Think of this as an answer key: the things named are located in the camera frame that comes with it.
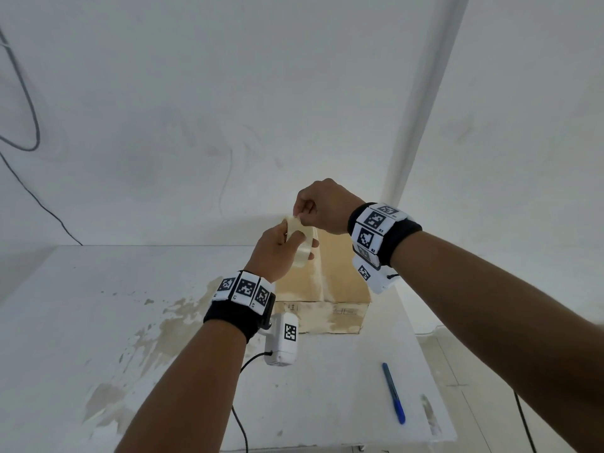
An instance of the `tape strip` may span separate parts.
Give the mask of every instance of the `tape strip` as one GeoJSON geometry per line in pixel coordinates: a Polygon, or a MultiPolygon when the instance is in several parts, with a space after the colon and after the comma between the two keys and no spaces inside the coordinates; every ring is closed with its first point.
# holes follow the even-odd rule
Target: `tape strip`
{"type": "Polygon", "coordinates": [[[310,226],[303,226],[300,220],[293,216],[286,216],[285,219],[288,221],[288,236],[286,240],[289,240],[295,231],[300,231],[306,236],[306,240],[298,246],[293,263],[294,267],[304,267],[312,251],[312,239],[316,236],[316,229],[310,226]]]}

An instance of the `wristband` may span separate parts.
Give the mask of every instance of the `wristband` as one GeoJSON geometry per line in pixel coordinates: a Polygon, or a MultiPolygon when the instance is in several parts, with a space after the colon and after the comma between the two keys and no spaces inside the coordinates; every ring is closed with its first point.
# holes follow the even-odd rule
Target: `wristband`
{"type": "Polygon", "coordinates": [[[364,204],[350,215],[348,231],[353,250],[376,270],[390,265],[396,247],[422,230],[409,215],[387,204],[364,204]]]}
{"type": "Polygon", "coordinates": [[[246,342],[260,328],[268,329],[275,303],[275,286],[258,275],[245,271],[225,277],[214,296],[204,322],[223,320],[237,327],[246,342]]]}

